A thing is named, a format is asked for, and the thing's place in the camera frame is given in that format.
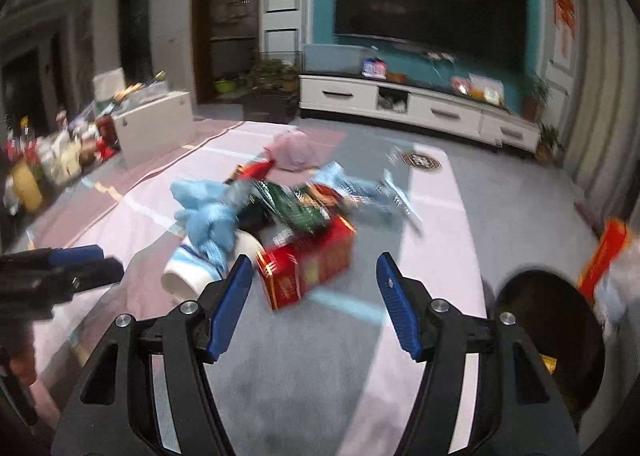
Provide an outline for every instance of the pink cloth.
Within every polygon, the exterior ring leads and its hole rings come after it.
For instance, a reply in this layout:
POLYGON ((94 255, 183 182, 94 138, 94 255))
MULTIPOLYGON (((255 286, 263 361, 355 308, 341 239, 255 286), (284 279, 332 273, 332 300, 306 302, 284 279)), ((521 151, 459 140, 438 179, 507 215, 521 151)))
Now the pink cloth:
POLYGON ((309 137, 297 129, 278 134, 264 150, 276 160, 276 168, 285 171, 300 172, 320 165, 309 137))

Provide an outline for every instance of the flat-screen tv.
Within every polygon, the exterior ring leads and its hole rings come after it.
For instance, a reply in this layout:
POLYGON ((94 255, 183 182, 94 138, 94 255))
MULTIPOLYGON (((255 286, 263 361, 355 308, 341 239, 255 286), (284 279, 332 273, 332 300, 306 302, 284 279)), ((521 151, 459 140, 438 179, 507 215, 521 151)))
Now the flat-screen tv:
POLYGON ((334 33, 524 69, 527 0, 336 0, 334 33))

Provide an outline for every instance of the red box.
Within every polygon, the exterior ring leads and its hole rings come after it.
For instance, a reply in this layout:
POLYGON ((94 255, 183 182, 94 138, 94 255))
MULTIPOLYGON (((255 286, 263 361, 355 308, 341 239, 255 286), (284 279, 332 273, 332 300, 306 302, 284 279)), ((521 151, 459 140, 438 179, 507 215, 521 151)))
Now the red box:
POLYGON ((258 254, 258 269, 271 309, 299 301, 349 267, 356 230, 335 216, 322 232, 294 239, 258 254))

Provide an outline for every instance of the green pot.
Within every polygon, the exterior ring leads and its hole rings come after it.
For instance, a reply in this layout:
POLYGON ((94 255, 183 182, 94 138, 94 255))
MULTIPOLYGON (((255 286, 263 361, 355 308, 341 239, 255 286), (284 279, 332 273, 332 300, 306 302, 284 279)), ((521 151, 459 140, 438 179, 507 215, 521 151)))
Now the green pot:
POLYGON ((225 94, 226 92, 233 92, 236 90, 236 83, 233 80, 218 80, 215 82, 216 91, 220 94, 225 94))

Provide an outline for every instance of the green snack package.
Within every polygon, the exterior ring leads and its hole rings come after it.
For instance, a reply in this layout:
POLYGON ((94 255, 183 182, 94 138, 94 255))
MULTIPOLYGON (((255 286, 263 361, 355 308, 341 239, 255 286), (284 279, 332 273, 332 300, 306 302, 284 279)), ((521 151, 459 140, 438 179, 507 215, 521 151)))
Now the green snack package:
POLYGON ((257 181, 255 187, 274 219, 296 233, 315 232, 331 220, 329 211, 308 194, 306 185, 292 189, 257 181))

